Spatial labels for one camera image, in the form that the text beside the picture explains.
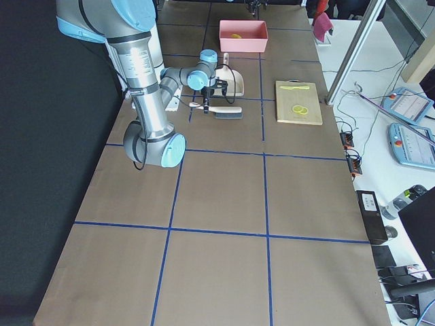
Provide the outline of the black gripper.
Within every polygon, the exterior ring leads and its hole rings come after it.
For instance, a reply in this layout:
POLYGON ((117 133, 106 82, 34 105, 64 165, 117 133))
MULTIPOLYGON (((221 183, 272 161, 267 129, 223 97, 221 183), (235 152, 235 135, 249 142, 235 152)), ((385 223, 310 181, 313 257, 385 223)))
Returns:
POLYGON ((201 90, 203 96, 203 112, 208 114, 209 101, 213 97, 226 96, 228 90, 228 82, 224 79, 213 78, 210 79, 207 85, 201 90))

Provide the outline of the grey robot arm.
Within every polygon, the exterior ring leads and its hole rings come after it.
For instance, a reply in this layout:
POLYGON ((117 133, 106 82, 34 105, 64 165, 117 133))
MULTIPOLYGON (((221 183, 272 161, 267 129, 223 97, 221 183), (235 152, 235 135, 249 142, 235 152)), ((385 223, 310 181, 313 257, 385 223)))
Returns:
POLYGON ((137 112, 124 134, 127 156, 139 164, 177 166, 186 150, 166 111, 176 89, 202 90, 215 84, 216 51, 202 50, 193 67, 165 68, 157 75, 149 42, 156 25, 152 1, 57 1, 58 29, 66 36, 108 43, 124 73, 137 112))

